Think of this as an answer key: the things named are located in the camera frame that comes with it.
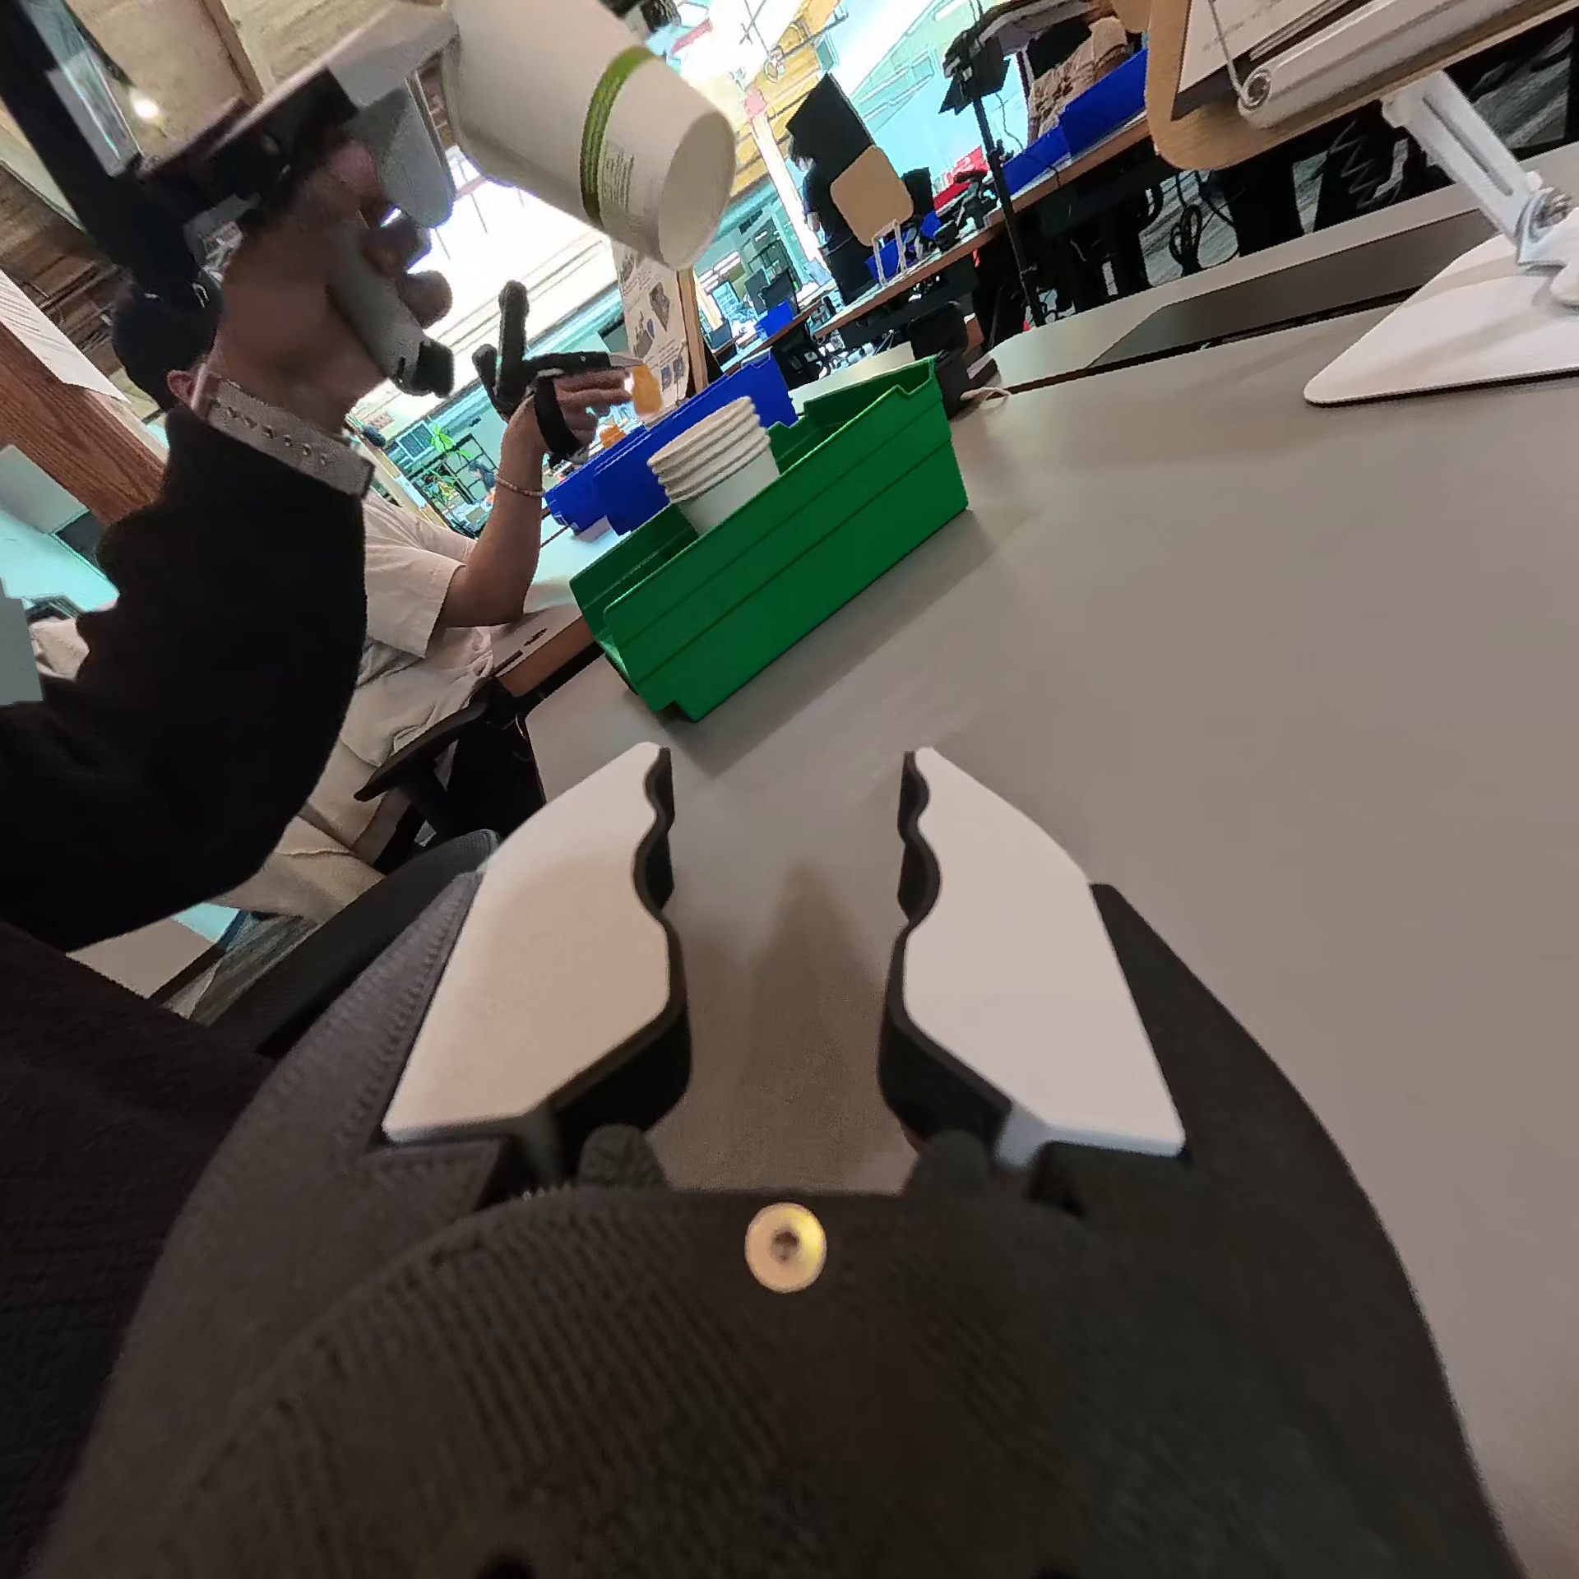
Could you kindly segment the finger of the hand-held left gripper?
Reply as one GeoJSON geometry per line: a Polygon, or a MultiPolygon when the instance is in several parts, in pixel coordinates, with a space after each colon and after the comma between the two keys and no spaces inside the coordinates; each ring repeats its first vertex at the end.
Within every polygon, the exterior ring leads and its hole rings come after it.
{"type": "Polygon", "coordinates": [[[446,8],[386,8],[327,55],[272,85],[253,112],[364,112],[405,90],[421,112],[421,71],[442,55],[461,27],[446,8]]]}

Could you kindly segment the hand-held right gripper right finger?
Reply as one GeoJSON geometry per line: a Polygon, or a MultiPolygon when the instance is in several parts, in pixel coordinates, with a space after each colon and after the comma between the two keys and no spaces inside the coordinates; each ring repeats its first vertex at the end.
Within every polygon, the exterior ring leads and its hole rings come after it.
{"type": "Polygon", "coordinates": [[[903,757],[897,834],[878,1089],[899,1128],[973,1135],[1011,1172],[1046,1145],[1181,1157],[1186,1131],[1080,861],[933,747],[903,757]]]}

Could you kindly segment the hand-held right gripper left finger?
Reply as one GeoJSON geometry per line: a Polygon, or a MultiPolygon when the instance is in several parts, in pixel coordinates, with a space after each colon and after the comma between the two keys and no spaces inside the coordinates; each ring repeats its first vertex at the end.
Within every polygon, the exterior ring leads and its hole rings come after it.
{"type": "Polygon", "coordinates": [[[631,743],[496,848],[388,1099],[388,1145],[501,1140],[528,1181],[567,1181],[595,1128],[649,1131],[679,1105],[673,822],[673,757],[631,743]]]}

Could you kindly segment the white paper cup green band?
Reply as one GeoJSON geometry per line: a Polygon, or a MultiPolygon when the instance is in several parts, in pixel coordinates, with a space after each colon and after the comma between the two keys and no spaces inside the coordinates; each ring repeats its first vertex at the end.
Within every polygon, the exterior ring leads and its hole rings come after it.
{"type": "Polygon", "coordinates": [[[601,2],[446,2],[442,114],[465,161],[666,271],[738,177],[724,112],[601,2]]]}

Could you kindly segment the green plastic bin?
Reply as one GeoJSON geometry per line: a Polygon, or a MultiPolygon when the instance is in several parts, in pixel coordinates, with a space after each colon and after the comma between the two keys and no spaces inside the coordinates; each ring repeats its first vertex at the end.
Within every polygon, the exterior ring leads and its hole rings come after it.
{"type": "Polygon", "coordinates": [[[938,378],[933,355],[813,397],[767,431],[778,475],[719,526],[666,505],[567,580],[652,714],[701,720],[966,511],[938,378]]]}

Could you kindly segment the stack of white paper cups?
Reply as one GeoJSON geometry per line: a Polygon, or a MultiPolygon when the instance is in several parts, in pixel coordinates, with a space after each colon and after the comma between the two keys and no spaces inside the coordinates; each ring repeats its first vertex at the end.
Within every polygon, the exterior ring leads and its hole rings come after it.
{"type": "Polygon", "coordinates": [[[774,431],[761,420],[752,397],[715,409],[663,444],[647,467],[698,536],[728,523],[778,481],[774,431]]]}

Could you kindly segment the person's left forearm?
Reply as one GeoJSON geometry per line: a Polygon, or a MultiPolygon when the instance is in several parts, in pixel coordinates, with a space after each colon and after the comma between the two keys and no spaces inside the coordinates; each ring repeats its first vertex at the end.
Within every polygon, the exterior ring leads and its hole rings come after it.
{"type": "Polygon", "coordinates": [[[100,543],[85,658],[4,708],[4,928],[75,953],[242,887],[331,755],[364,644],[340,442],[167,420],[157,502],[100,543]]]}

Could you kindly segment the grey desk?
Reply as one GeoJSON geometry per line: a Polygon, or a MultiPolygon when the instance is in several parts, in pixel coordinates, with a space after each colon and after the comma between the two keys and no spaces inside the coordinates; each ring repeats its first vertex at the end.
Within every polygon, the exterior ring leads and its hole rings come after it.
{"type": "Polygon", "coordinates": [[[1531,1577],[1575,1577],[1575,381],[1312,409],[1372,318],[1014,391],[967,511],[698,723],[604,663],[552,796],[676,763],[682,1186],[887,1191],[899,757],[1133,902],[1378,1209],[1531,1577]]]}

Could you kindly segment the black desk power box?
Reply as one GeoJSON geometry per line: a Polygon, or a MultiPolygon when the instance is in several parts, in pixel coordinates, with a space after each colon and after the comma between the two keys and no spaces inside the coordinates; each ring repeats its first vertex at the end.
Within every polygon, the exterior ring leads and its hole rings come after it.
{"type": "Polygon", "coordinates": [[[973,343],[967,325],[959,325],[959,332],[913,332],[909,345],[916,363],[933,363],[943,415],[950,420],[1005,395],[999,358],[983,343],[973,343]]]}

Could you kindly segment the person's left hand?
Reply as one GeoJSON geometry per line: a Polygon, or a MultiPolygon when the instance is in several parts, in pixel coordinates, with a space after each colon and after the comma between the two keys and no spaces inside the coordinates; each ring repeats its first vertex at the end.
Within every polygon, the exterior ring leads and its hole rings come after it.
{"type": "Polygon", "coordinates": [[[428,231],[390,208],[369,148],[350,139],[230,253],[207,351],[207,376],[327,433],[386,381],[328,294],[340,242],[359,242],[371,274],[390,282],[423,325],[446,318],[446,282],[418,269],[428,231]]]}

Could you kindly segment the black office chair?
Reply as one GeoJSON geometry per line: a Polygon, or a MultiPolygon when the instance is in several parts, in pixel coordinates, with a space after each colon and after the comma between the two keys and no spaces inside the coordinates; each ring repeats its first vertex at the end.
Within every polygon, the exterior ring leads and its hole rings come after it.
{"type": "Polygon", "coordinates": [[[277,1060],[371,960],[455,879],[544,806],[526,698],[483,680],[461,708],[355,783],[359,806],[393,806],[371,857],[350,854],[353,895],[320,879],[277,906],[251,906],[190,1009],[238,1050],[277,1060]]]}

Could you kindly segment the wooden document stand white base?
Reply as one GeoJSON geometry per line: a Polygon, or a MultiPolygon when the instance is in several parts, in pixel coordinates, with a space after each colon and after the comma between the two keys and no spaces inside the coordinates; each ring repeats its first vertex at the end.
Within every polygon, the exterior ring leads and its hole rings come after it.
{"type": "Polygon", "coordinates": [[[701,395],[717,368],[701,332],[695,271],[668,271],[657,262],[614,242],[614,269],[627,325],[631,406],[642,423],[701,395]]]}
{"type": "Polygon", "coordinates": [[[936,216],[926,169],[899,177],[889,156],[872,142],[833,179],[833,203],[863,249],[874,282],[883,288],[909,269],[909,242],[936,216]]]}
{"type": "Polygon", "coordinates": [[[1181,169],[1227,169],[1318,123],[1378,107],[1483,216],[1494,237],[1465,252],[1306,386],[1308,406],[1372,406],[1475,386],[1575,376],[1575,192],[1519,166],[1447,78],[1467,55],[1565,17],[1575,2],[1503,2],[1434,55],[1358,80],[1260,69],[1246,89],[1178,99],[1189,2],[1140,2],[1146,114],[1181,169]]]}

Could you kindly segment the blue plastic bin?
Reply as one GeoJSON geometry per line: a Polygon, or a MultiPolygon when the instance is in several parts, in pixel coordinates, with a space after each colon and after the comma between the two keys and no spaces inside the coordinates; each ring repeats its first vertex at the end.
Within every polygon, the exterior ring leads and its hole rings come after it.
{"type": "Polygon", "coordinates": [[[668,505],[649,459],[687,428],[741,397],[752,402],[761,428],[767,431],[774,423],[797,423],[798,418],[778,363],[774,351],[764,351],[552,485],[544,492],[549,511],[580,536],[595,523],[605,523],[617,536],[639,527],[668,505]]]}
{"type": "Polygon", "coordinates": [[[1146,69],[1149,48],[1134,48],[1082,90],[1068,90],[1059,101],[1053,99],[1053,78],[1059,71],[1042,71],[1029,95],[1029,132],[1037,138],[1005,164],[1011,196],[1018,199],[1046,173],[1068,169],[1082,152],[1139,123],[1146,119],[1146,69]]]}

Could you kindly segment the wooden table black legs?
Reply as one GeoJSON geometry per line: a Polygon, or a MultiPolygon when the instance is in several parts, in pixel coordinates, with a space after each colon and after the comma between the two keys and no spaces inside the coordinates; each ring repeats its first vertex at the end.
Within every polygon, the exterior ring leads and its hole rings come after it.
{"type": "MultiPolygon", "coordinates": [[[[1128,177],[1133,169],[1146,173],[1134,150],[1140,150],[1152,164],[1155,142],[1146,114],[1134,114],[1128,123],[1114,128],[1104,139],[1091,142],[1080,156],[1046,169],[1029,186],[1011,196],[1014,216],[1037,216],[1037,208],[1053,206],[1058,222],[1080,222],[1077,203],[1082,203],[1082,186],[1104,169],[1119,169],[1128,177]]],[[[933,282],[946,282],[950,288],[959,283],[962,294],[975,288],[975,253],[1009,234],[1009,217],[1000,208],[991,208],[983,224],[966,231],[951,249],[923,253],[918,264],[903,269],[880,288],[872,288],[851,307],[840,307],[829,324],[813,329],[815,343],[839,339],[840,345],[861,345],[883,332],[883,325],[872,325],[874,319],[899,319],[899,310],[918,307],[926,288],[933,282]]]]}

